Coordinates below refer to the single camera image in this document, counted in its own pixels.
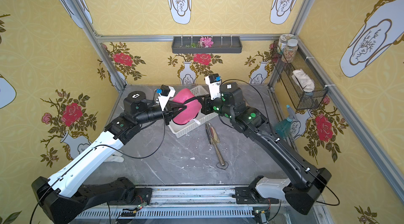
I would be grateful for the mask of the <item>pink mesh laundry bag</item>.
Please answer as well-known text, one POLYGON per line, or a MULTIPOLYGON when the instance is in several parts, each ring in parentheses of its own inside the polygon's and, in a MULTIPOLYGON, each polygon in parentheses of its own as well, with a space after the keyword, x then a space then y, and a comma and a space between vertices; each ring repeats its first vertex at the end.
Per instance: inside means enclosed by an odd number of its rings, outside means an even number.
POLYGON ((173 122, 177 125, 186 125, 197 117, 202 109, 202 104, 189 89, 181 90, 174 98, 173 102, 183 104, 186 108, 182 108, 179 114, 173 118, 173 122))

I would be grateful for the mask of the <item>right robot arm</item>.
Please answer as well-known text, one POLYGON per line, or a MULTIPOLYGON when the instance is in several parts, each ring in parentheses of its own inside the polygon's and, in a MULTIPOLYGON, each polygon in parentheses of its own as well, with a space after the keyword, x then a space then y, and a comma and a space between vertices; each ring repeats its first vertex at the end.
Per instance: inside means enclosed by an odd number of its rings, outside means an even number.
POLYGON ((284 180, 256 177, 249 186, 253 197, 285 200, 297 212, 307 215, 327 187, 331 173, 326 168, 312 165, 279 137, 268 118, 246 104, 243 92, 235 82, 222 84, 216 98, 197 96, 187 99, 184 104, 195 100, 201 104, 202 112, 214 112, 228 118, 237 132, 263 148, 287 175, 284 180))

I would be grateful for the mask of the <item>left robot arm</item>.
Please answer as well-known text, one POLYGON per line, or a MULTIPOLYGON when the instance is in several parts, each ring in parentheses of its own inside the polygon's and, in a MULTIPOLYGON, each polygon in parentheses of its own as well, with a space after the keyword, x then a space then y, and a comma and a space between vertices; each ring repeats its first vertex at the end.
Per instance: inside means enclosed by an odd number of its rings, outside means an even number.
POLYGON ((141 197, 135 185, 125 177, 103 185, 85 186, 84 181, 114 152, 119 151, 148 122, 163 120, 168 125, 183 112, 193 98, 175 102, 172 87, 156 90, 158 104, 142 91, 133 91, 124 99, 124 112, 112 120, 100 136, 68 165, 49 178, 38 177, 32 188, 40 206, 55 224, 68 224, 81 212, 103 203, 131 204, 141 197))

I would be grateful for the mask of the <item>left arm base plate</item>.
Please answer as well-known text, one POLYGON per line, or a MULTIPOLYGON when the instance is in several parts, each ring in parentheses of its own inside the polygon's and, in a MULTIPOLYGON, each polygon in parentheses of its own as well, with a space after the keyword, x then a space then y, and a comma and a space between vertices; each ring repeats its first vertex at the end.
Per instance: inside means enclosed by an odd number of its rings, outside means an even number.
POLYGON ((152 192, 152 188, 148 187, 130 189, 127 193, 126 203, 128 205, 140 205, 142 203, 149 205, 152 198, 152 192))

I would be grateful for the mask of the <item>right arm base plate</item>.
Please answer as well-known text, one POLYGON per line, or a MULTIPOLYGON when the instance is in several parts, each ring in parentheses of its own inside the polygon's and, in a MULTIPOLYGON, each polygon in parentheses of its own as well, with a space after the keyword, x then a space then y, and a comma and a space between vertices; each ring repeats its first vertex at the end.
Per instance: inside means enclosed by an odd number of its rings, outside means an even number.
POLYGON ((256 189, 249 187, 236 187, 235 193, 231 196, 236 199, 236 203, 239 205, 245 204, 278 204, 279 199, 264 198, 256 189))

